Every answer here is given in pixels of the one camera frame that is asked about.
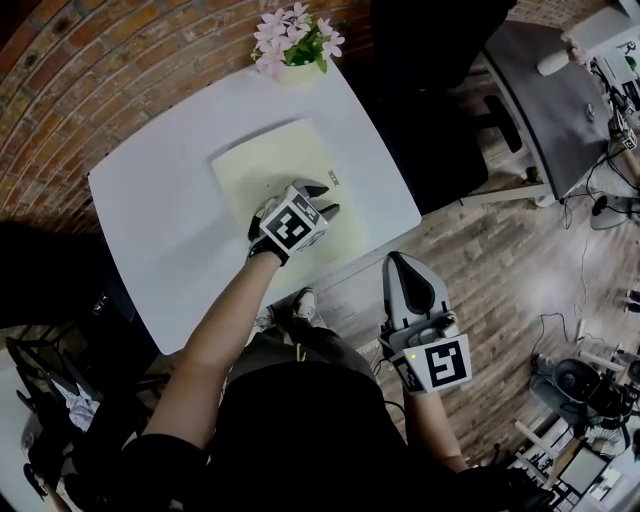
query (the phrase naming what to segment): shoe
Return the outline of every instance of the shoe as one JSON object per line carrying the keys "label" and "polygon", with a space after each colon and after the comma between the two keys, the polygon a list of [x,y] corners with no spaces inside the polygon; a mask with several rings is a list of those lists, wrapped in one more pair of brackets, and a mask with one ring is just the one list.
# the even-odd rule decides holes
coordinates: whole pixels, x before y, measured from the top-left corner
{"label": "shoe", "polygon": [[257,332],[263,332],[276,326],[275,315],[271,306],[258,312],[258,316],[253,321],[253,327]]}
{"label": "shoe", "polygon": [[303,318],[311,323],[316,314],[316,292],[312,288],[304,288],[293,301],[292,318]]}

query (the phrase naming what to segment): black chair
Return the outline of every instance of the black chair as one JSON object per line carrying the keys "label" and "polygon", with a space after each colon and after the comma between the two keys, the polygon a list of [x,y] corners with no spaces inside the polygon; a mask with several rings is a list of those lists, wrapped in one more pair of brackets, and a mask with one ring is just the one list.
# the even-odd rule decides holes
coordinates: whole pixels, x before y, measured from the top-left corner
{"label": "black chair", "polygon": [[[374,69],[347,65],[346,76],[422,214],[487,181],[474,130],[497,126],[512,151],[522,146],[497,97],[485,99],[490,114],[468,118],[446,90],[464,80],[514,5],[514,0],[371,2]],[[419,20],[417,27],[408,24],[408,15]]]}

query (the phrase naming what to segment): white table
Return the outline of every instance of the white table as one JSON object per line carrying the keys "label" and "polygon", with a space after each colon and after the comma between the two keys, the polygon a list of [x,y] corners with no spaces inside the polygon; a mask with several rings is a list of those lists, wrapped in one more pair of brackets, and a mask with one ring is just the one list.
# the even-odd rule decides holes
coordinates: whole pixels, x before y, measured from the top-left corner
{"label": "white table", "polygon": [[[364,255],[420,222],[398,168],[353,91],[331,65],[317,84],[285,88],[239,71],[154,119],[89,176],[102,230],[159,349],[181,349],[242,267],[248,247],[211,171],[212,156],[249,134],[309,118],[365,219]],[[263,305],[355,259],[316,268]]]}

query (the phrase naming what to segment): floor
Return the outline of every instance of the floor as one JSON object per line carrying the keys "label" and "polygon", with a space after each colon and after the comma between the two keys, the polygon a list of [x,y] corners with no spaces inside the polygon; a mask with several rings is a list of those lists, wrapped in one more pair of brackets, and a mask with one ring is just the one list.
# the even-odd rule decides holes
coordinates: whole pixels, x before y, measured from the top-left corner
{"label": "floor", "polygon": [[[455,91],[462,108],[482,111],[482,98],[495,94],[482,65]],[[528,150],[511,154],[499,132],[479,137],[490,169],[484,189],[520,179],[533,165]],[[627,224],[604,232],[590,229],[591,200],[574,198],[537,208],[527,200],[482,207],[452,205],[426,216],[398,240],[317,283],[318,306],[328,326],[372,363],[380,359],[375,338],[385,321],[381,266],[390,250],[423,261],[449,289],[461,327],[469,335],[473,379],[443,394],[465,457],[476,463],[500,443],[515,450],[523,438],[513,427],[520,419],[535,427],[550,411],[527,390],[529,360],[542,332],[541,314],[559,312],[573,340],[579,317],[592,336],[580,348],[602,352],[623,343],[635,351],[640,316],[625,315],[623,290],[638,284],[640,229]],[[581,268],[584,255],[584,284]],[[560,317],[545,318],[537,351],[566,356],[579,347],[565,341]],[[402,402],[395,371],[383,363],[379,382],[388,400]],[[404,431],[401,412],[389,407]]]}

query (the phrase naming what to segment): person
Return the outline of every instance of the person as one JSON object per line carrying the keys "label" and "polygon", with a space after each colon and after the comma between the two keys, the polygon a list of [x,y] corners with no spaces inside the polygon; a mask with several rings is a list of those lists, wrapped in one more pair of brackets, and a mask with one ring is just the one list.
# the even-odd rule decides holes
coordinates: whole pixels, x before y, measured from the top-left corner
{"label": "person", "polygon": [[309,323],[311,290],[293,306],[293,345],[269,328],[245,348],[282,263],[270,251],[251,256],[194,330],[143,435],[124,448],[114,510],[408,499],[485,510],[483,500],[506,496],[508,484],[488,485],[493,473],[467,469],[437,393],[405,393],[405,443],[367,362]]}
{"label": "person", "polygon": [[640,313],[640,292],[627,290],[625,293],[627,303],[624,305],[625,313]]}

